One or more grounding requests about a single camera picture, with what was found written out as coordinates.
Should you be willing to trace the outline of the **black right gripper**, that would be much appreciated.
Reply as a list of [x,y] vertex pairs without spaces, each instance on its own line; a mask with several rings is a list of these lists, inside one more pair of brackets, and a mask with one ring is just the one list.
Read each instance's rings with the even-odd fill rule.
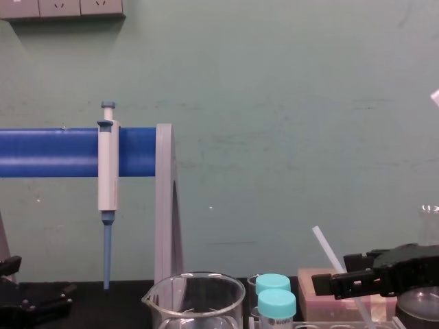
[[346,273],[312,275],[317,296],[332,295],[336,300],[367,295],[394,297],[438,286],[437,245],[407,244],[380,256],[368,252],[345,255],[343,259]]

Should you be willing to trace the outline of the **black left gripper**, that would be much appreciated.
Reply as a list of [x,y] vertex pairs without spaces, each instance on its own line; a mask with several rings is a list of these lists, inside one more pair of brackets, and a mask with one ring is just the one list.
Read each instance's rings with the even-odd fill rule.
[[26,328],[25,318],[67,317],[77,286],[74,283],[60,287],[17,284],[9,276],[19,271],[21,261],[20,256],[1,260],[1,328]]

